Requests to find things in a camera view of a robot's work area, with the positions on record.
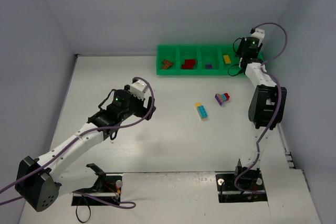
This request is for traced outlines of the yellow half-round lego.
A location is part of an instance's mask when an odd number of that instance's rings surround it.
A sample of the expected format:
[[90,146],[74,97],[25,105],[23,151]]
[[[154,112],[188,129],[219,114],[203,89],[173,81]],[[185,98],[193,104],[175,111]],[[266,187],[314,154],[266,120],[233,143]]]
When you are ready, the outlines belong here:
[[223,62],[226,65],[231,64],[232,62],[231,62],[230,56],[229,55],[223,55]]

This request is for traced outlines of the brown lego plate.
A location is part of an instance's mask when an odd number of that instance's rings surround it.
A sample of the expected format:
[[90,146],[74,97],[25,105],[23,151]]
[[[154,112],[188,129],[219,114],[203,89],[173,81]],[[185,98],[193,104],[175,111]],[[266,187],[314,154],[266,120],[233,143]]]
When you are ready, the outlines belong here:
[[161,70],[168,70],[171,69],[172,67],[174,67],[174,62],[164,59],[162,61],[162,66],[161,66]]

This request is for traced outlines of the yellow lego brick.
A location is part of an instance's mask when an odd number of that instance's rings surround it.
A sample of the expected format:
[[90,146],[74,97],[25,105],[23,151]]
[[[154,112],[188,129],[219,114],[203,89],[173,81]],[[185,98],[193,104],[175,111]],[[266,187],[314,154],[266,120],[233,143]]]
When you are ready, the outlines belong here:
[[207,120],[208,119],[208,114],[207,114],[207,111],[206,111],[205,107],[200,102],[195,103],[194,106],[196,108],[197,114],[200,117],[200,119],[201,120]]

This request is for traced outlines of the teal lego brick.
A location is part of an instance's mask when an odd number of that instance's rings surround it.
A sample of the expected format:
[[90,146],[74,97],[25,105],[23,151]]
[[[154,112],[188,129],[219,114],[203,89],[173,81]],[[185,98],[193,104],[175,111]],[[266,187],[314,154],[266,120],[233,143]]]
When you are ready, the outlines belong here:
[[197,109],[197,112],[198,112],[198,114],[199,114],[199,116],[200,116],[200,118],[201,118],[202,120],[208,118],[207,111],[206,111],[206,109],[205,109],[205,107],[204,107],[203,105],[199,105],[199,106],[197,106],[196,109]]

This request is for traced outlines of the red lego brick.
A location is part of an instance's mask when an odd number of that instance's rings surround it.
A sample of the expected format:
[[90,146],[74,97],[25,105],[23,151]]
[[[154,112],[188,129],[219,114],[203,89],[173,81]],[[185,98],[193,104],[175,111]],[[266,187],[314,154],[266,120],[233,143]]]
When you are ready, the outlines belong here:
[[192,70],[196,66],[195,59],[185,59],[181,65],[182,70]]

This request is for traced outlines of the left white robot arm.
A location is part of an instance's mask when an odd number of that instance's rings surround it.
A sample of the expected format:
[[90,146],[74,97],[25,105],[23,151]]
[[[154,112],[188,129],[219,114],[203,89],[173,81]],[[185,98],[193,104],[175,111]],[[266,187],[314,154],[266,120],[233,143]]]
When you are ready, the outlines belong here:
[[108,138],[114,140],[119,129],[125,128],[123,122],[129,117],[150,120],[156,109],[155,98],[150,95],[145,106],[144,95],[152,90],[150,86],[137,88],[135,84],[111,90],[112,103],[89,117],[73,136],[38,158],[27,156],[21,160],[15,190],[37,212],[49,208],[59,196],[77,189],[99,190],[106,174],[96,164],[87,164],[77,174],[67,175],[65,170],[94,146]]

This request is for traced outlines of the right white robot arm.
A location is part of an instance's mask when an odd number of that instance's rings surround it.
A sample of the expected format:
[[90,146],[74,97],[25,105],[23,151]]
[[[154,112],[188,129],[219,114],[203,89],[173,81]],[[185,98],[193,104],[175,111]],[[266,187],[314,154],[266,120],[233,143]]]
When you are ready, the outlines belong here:
[[248,110],[248,119],[256,130],[262,130],[256,136],[256,142],[250,151],[239,160],[235,170],[236,180],[252,180],[260,169],[260,158],[264,150],[263,141],[269,130],[281,122],[285,108],[287,89],[282,87],[275,77],[270,75],[262,59],[258,58],[262,47],[262,38],[251,35],[241,39],[236,56],[240,59],[240,72],[255,88]]

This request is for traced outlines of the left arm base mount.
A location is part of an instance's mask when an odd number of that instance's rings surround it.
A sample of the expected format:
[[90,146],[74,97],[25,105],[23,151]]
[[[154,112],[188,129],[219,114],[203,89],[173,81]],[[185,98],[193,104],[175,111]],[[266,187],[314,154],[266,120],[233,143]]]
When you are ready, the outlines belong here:
[[[121,198],[122,174],[106,173],[96,164],[87,164],[86,168],[94,172],[96,181],[89,188],[78,189],[79,192],[91,195],[100,200],[106,201],[118,206]],[[72,206],[105,206],[105,204],[96,201],[88,196],[81,194],[72,195]]]

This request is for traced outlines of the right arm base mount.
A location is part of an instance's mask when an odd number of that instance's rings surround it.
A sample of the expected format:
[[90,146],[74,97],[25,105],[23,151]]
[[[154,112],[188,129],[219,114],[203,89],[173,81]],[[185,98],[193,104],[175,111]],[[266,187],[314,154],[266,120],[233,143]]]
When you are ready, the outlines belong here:
[[220,204],[268,201],[259,168],[248,170],[238,161],[234,171],[216,172],[215,178]]

